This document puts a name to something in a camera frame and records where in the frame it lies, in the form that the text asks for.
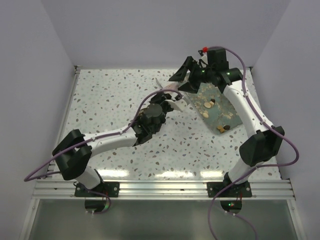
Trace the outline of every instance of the beige round object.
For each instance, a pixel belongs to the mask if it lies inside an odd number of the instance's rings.
[[[205,103],[204,103],[204,106],[205,106],[207,109],[211,108],[211,104],[210,104],[209,102],[205,102]]]

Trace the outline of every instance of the white wall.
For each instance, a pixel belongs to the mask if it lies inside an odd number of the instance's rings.
[[[42,2],[74,65],[152,68],[178,67],[208,45],[253,66],[290,0]]]
[[[310,240],[320,233],[319,9],[319,0],[292,0],[253,68],[263,110],[300,150],[299,162],[281,171],[291,178]],[[293,150],[283,144],[278,161],[293,158]]]
[[[54,147],[73,65],[40,0],[0,3],[0,238],[16,240],[34,182]]]

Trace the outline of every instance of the mounting plate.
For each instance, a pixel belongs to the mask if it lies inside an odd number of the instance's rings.
[[[213,198],[221,189],[225,187],[222,181],[211,181],[206,183],[206,189],[208,191],[208,197]],[[223,193],[221,193],[219,198],[238,198],[239,196],[242,198],[251,198],[252,192],[250,183],[248,181],[235,184]]]
[[[119,195],[120,183],[118,181],[105,181],[103,182],[103,184],[99,184],[92,190],[95,192],[103,193],[104,189],[106,189],[107,195],[110,198],[117,198]],[[100,197],[99,195],[96,195],[94,193],[87,192],[79,183],[75,185],[74,196],[78,198]]]

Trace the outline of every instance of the metal frame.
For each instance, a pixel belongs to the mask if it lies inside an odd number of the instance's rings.
[[[75,66],[73,85],[70,90],[69,99],[64,110],[63,119],[58,131],[56,144],[61,140],[67,122],[73,95],[77,86],[80,70],[85,69]],[[55,163],[48,166],[48,172],[53,171]],[[203,200],[211,201],[208,197],[207,182],[203,180],[115,180],[120,182],[119,200]],[[83,197],[74,197],[74,181],[64,181],[48,177],[36,181],[32,199],[21,230],[19,240],[28,240],[42,199],[73,199],[83,200]],[[254,200],[287,200],[292,222],[298,236],[298,240],[306,240],[301,219],[297,212],[295,195],[290,180],[255,180],[250,181],[252,197],[247,201]]]

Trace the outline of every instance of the speckled table surface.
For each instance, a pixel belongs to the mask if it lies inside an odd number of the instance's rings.
[[[73,129],[99,133],[127,125],[141,100],[159,89],[155,78],[165,86],[174,72],[175,69],[81,70],[63,137]],[[258,102],[250,71],[246,78]],[[239,159],[238,148],[247,139],[244,126],[215,135],[192,105],[184,112],[170,112],[167,117],[161,131],[149,142],[97,155],[88,165],[105,180],[222,180]],[[277,167],[268,167],[255,171],[250,179],[279,180],[281,176]]]

